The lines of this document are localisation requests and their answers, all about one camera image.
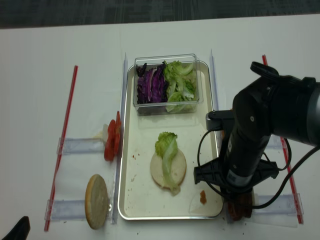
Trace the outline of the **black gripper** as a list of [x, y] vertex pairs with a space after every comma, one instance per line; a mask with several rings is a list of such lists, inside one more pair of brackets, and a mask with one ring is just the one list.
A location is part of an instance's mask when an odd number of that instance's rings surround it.
[[194, 183], [206, 182], [231, 193], [245, 193], [268, 178], [275, 179], [279, 174], [276, 163], [261, 159], [269, 140], [264, 136], [252, 141], [234, 129], [222, 141], [218, 158], [194, 168]]

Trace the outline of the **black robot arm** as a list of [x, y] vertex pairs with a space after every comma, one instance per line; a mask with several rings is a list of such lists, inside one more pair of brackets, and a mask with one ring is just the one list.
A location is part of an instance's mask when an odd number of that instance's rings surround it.
[[195, 183], [244, 193], [278, 176], [276, 164], [262, 159], [271, 136], [320, 144], [320, 84], [258, 62], [250, 68], [259, 77], [234, 97], [232, 108], [206, 115], [208, 132], [223, 131], [224, 138], [218, 158], [194, 168]]

